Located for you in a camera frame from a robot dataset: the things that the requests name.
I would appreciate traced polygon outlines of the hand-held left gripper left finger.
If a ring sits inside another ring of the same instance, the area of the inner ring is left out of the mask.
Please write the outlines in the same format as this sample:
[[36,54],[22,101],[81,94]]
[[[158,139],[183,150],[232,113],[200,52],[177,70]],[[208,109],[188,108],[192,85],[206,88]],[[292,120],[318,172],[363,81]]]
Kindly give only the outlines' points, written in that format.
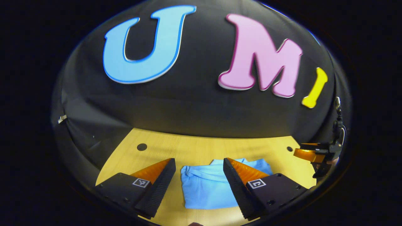
[[155,217],[175,171],[175,159],[168,158],[130,175],[116,173],[96,185],[94,191],[120,211],[150,220]]

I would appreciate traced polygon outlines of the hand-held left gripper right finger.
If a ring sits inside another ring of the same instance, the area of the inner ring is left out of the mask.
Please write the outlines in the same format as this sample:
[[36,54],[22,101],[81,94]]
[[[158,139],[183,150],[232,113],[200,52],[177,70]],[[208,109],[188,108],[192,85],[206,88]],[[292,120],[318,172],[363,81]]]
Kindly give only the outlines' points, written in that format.
[[307,192],[284,174],[268,175],[231,158],[224,159],[223,172],[243,217],[249,221],[277,215]]

